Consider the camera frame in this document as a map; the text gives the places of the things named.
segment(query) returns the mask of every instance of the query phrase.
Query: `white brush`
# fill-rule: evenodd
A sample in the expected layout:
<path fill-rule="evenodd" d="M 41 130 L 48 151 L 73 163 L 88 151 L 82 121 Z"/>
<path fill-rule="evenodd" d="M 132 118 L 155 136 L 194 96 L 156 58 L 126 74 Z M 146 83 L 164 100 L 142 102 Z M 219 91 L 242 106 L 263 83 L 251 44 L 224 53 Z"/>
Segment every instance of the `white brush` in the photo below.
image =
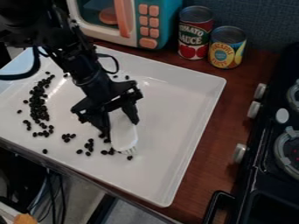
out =
<path fill-rule="evenodd" d="M 138 142 L 136 126 L 121 109 L 111 113 L 110 122 L 111 144 L 115 151 L 130 156 L 136 154 L 136 144 Z"/>

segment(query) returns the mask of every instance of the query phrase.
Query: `microwave button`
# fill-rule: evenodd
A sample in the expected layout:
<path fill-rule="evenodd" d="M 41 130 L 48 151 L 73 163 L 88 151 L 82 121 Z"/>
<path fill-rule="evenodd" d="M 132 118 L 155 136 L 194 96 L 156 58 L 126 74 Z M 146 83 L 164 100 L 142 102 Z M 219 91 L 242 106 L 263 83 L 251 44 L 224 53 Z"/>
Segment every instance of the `microwave button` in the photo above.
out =
<path fill-rule="evenodd" d="M 142 15 L 147 15 L 148 14 L 148 5 L 145 3 L 139 4 L 139 13 Z"/>
<path fill-rule="evenodd" d="M 139 23 L 140 25 L 148 25 L 149 24 L 149 20 L 147 17 L 139 17 Z"/>
<path fill-rule="evenodd" d="M 159 6 L 157 5 L 151 5 L 149 7 L 149 14 L 152 16 L 152 17 L 157 17 L 159 16 Z"/>
<path fill-rule="evenodd" d="M 159 30 L 158 29 L 150 29 L 149 31 L 149 35 L 153 38 L 153 39 L 157 39 L 159 37 Z"/>
<path fill-rule="evenodd" d="M 140 33 L 141 33 L 141 35 L 143 35 L 143 36 L 149 36 L 149 28 L 148 27 L 141 27 L 140 28 Z"/>
<path fill-rule="evenodd" d="M 149 25 L 150 25 L 151 27 L 155 27 L 155 28 L 157 28 L 157 27 L 159 26 L 159 19 L 156 18 L 156 17 L 152 17 L 152 18 L 150 18 L 150 19 L 149 19 Z"/>
<path fill-rule="evenodd" d="M 139 44 L 140 44 L 140 46 L 149 48 L 149 49 L 155 49 L 157 46 L 156 40 L 152 39 L 152 38 L 141 38 L 139 40 Z"/>

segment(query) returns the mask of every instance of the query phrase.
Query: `red can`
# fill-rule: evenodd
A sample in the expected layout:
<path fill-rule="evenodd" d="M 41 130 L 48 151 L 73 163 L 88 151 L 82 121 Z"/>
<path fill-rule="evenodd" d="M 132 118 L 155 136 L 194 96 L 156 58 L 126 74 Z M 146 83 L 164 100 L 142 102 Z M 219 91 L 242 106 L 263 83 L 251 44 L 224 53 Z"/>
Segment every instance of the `red can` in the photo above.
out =
<path fill-rule="evenodd" d="M 212 12 L 204 6 L 190 6 L 180 12 L 178 53 L 188 60 L 201 60 L 209 48 Z"/>

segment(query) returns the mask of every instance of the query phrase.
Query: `countertop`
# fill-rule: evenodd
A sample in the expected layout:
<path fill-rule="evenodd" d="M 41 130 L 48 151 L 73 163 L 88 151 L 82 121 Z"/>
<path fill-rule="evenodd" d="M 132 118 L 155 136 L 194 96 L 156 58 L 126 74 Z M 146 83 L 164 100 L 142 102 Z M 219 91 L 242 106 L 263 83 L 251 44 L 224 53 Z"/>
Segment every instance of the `countertop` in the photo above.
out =
<path fill-rule="evenodd" d="M 248 49 L 240 66 L 223 70 L 210 65 L 206 59 L 182 59 L 171 46 L 160 51 L 147 51 L 99 40 L 94 43 L 174 66 L 214 74 L 227 80 L 171 206 L 155 207 L 114 189 L 121 196 L 175 220 L 188 224 L 201 223 L 212 194 L 217 190 L 232 191 L 238 171 L 238 166 L 232 161 L 234 148 L 238 143 L 247 142 L 253 124 L 247 118 L 247 110 L 254 99 L 257 85 L 268 82 L 279 55 Z"/>

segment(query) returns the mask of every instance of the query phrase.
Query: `white tray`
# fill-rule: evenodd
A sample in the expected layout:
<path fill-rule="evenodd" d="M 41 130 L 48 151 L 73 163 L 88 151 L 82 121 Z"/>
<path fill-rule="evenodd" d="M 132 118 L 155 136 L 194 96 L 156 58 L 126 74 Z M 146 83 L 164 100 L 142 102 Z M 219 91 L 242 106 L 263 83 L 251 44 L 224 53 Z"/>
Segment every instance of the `white tray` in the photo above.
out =
<path fill-rule="evenodd" d="M 0 137 L 27 152 L 41 154 L 159 207 L 167 207 L 175 197 L 226 80 L 104 47 L 98 51 L 115 56 L 121 65 L 119 80 L 129 75 L 138 81 L 144 94 L 137 104 L 141 121 L 137 126 L 138 155 L 132 161 L 120 154 L 112 157 L 100 154 L 109 145 L 97 137 L 96 128 L 89 123 L 80 124 L 70 112 L 84 95 L 71 79 L 62 77 L 63 73 L 50 59 L 42 59 L 39 73 L 27 80 L 0 81 L 0 86 L 5 86 L 0 94 Z M 28 51 L 21 54 L 18 63 L 28 55 L 31 55 Z M 114 69 L 109 59 L 101 59 L 101 63 L 106 69 Z M 15 65 L 11 63 L 6 70 Z M 50 123 L 56 131 L 49 138 L 33 138 L 22 124 L 30 118 L 29 107 L 23 100 L 29 98 L 34 82 L 46 77 L 45 71 L 56 74 L 46 91 Z M 18 109 L 24 112 L 17 115 Z M 33 130 L 38 131 L 39 127 L 33 125 Z M 61 140 L 64 133 L 76 133 L 77 137 L 64 143 Z M 90 137 L 95 141 L 93 155 L 77 155 L 76 150 L 83 149 Z M 47 155 L 42 154 L 44 148 L 49 150 Z"/>

